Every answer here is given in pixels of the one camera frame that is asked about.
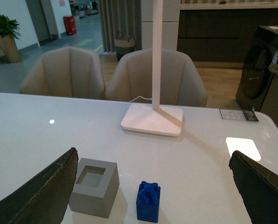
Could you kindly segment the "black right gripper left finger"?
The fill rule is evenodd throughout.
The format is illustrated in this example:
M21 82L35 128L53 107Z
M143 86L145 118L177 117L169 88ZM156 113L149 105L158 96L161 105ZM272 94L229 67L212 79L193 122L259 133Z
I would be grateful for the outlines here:
M59 224L76 181L78 152L72 147L0 201L0 224Z

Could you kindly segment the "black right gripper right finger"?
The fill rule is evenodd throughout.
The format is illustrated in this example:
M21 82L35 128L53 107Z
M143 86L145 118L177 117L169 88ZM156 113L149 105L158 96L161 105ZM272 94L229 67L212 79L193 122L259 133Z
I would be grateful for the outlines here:
M278 175L237 150L229 167L251 222L278 224Z

